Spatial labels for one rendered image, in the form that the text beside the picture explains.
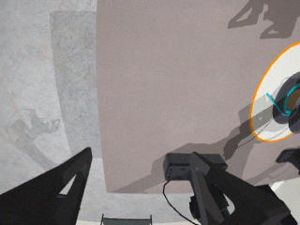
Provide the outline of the white circular mat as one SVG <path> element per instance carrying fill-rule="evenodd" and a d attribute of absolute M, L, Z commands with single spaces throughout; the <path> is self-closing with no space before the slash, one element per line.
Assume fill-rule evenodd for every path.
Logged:
<path fill-rule="evenodd" d="M 297 72 L 300 72 L 300 43 L 292 46 L 274 62 L 258 88 L 251 110 L 251 125 L 260 139 L 276 141 L 292 133 L 289 123 L 279 124 L 274 120 L 274 103 L 266 94 L 275 102 L 281 86 Z"/>

